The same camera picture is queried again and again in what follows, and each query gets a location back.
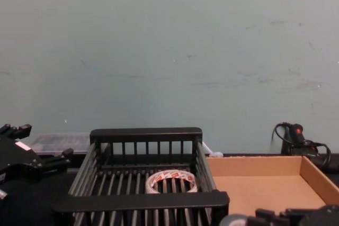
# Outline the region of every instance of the gray tape roll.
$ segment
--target gray tape roll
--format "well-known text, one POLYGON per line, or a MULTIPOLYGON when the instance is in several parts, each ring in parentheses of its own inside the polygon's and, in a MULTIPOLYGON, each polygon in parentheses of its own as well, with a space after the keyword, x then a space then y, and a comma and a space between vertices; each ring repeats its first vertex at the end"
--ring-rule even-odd
POLYGON ((146 193, 159 193, 158 191, 153 189, 153 186, 156 182, 167 178, 181 178, 190 182, 193 187, 188 191, 188 193, 196 193, 198 191, 195 176, 192 173, 184 170, 169 169, 154 173, 146 180, 146 193))
POLYGON ((243 214, 230 214, 220 222, 220 226, 246 226, 247 216, 243 214))

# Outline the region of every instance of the open cardboard box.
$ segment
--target open cardboard box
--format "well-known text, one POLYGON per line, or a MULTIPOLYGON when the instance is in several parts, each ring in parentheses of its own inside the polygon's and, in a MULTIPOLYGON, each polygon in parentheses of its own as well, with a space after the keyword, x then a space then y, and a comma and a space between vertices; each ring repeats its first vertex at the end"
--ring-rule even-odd
POLYGON ((256 209, 318 209, 339 205, 336 187, 301 156, 208 158, 217 185, 230 197, 229 214, 255 215, 256 209))

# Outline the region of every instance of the handheld tool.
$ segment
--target handheld tool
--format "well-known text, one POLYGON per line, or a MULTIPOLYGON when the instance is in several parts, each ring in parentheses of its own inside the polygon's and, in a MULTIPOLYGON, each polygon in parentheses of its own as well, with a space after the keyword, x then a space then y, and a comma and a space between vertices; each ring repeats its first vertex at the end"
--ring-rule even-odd
POLYGON ((339 172, 339 163, 335 160, 331 160, 331 150, 329 147, 324 143, 306 140, 302 131, 303 127, 300 124, 290 124, 287 122, 279 123, 273 130, 272 140, 274 134, 282 140, 282 155, 306 156, 323 172, 339 172), (279 127, 285 128, 284 137, 278 132, 279 127), (320 154, 318 147, 325 147, 326 154, 320 154))

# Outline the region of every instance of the painted wall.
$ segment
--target painted wall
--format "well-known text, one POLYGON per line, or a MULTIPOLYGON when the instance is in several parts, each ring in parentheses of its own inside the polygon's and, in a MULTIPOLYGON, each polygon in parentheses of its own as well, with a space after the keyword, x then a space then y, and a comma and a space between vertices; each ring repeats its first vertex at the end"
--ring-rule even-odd
POLYGON ((0 123, 268 152, 288 121, 339 152, 338 38, 338 0, 0 0, 0 123))

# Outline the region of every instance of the packing tape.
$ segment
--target packing tape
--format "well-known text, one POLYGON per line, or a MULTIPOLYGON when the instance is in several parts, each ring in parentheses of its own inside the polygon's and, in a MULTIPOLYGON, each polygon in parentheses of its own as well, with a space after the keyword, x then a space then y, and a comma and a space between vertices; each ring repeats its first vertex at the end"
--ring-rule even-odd
POLYGON ((147 180, 146 180, 146 193, 159 193, 158 191, 154 190, 154 185, 167 178, 180 178, 183 180, 186 180, 190 182, 193 187, 188 193, 196 193, 198 191, 197 183, 195 181, 195 176, 187 171, 184 170, 177 170, 177 169, 172 169, 172 170, 165 170, 165 171, 160 171, 157 173, 154 173, 151 175, 147 180))

